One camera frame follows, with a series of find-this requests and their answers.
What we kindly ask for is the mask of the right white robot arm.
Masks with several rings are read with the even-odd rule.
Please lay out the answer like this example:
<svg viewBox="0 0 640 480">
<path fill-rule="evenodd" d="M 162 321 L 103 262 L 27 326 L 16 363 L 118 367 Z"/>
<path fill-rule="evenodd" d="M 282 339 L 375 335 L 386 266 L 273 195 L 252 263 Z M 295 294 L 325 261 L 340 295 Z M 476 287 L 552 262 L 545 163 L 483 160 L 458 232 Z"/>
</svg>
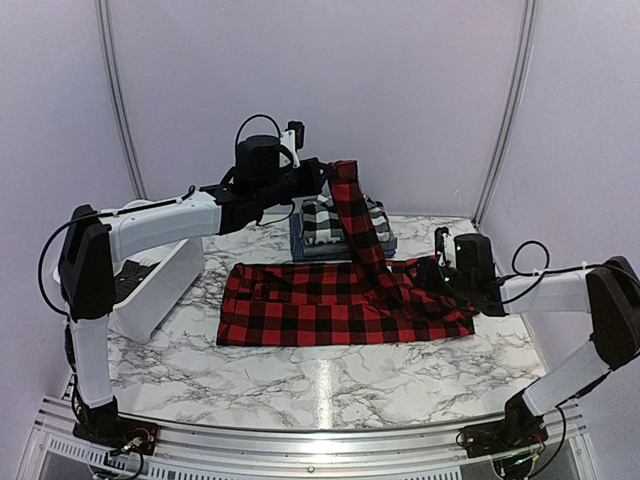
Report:
<svg viewBox="0 0 640 480">
<path fill-rule="evenodd" d="M 487 317 L 531 312 L 585 313 L 592 332 L 558 367 L 508 400 L 495 438 L 515 448 L 550 410 L 579 398 L 639 356 L 639 277 L 615 256 L 553 270 L 498 276 L 492 245 L 482 234 L 436 235 L 436 254 L 418 264 L 417 284 L 456 310 L 471 307 Z"/>
</svg>

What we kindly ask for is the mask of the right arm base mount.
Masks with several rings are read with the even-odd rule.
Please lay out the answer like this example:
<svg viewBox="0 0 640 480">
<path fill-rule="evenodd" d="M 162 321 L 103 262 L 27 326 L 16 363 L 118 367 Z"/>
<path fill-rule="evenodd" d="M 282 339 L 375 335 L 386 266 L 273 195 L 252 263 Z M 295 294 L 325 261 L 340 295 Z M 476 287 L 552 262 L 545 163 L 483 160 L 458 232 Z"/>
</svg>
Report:
<svg viewBox="0 0 640 480">
<path fill-rule="evenodd" d="M 493 421 L 463 427 L 456 436 L 456 443 L 466 451 L 468 458 L 478 458 L 541 445 L 548 438 L 543 424 L 509 433 L 504 421 Z"/>
</svg>

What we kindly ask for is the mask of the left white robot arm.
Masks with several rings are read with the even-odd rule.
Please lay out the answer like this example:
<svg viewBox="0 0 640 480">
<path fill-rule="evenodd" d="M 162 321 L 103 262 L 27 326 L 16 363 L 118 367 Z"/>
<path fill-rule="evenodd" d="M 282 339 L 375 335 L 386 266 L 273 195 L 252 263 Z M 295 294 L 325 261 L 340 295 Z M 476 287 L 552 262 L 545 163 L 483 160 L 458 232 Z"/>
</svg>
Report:
<svg viewBox="0 0 640 480">
<path fill-rule="evenodd" d="M 76 377 L 77 424 L 106 445 L 125 438 L 108 367 L 107 325 L 116 304 L 113 265 L 185 239 L 237 232 L 276 205 L 315 195 L 329 178 L 318 158 L 300 159 L 284 135 L 237 140 L 235 163 L 219 183 L 182 196 L 121 209 L 77 207 L 55 230 L 65 237 L 57 270 L 67 320 L 65 347 Z"/>
</svg>

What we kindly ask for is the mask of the red black plaid shirt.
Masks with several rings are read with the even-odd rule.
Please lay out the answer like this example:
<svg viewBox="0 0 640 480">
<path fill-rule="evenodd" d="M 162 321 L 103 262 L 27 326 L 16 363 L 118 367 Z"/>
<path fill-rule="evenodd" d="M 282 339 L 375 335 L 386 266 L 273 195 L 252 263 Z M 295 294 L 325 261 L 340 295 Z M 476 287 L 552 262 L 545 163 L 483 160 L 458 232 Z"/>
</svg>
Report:
<svg viewBox="0 0 640 480">
<path fill-rule="evenodd" d="M 356 161 L 330 167 L 330 191 L 349 261 L 236 264 L 225 285 L 217 345 L 373 345 L 474 334 L 473 308 L 420 285 L 420 274 L 434 258 L 386 259 Z"/>
</svg>

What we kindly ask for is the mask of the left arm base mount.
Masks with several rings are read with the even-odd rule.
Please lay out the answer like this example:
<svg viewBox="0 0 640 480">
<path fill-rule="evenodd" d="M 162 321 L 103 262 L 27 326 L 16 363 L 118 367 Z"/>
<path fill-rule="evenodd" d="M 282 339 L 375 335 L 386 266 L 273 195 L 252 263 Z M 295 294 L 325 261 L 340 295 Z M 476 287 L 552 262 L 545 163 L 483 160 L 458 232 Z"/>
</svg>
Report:
<svg viewBox="0 0 640 480">
<path fill-rule="evenodd" d="M 109 447 L 117 453 L 133 451 L 152 455 L 158 440 L 159 425 L 156 423 L 118 418 L 114 425 L 90 428 L 76 423 L 73 436 L 93 444 Z"/>
</svg>

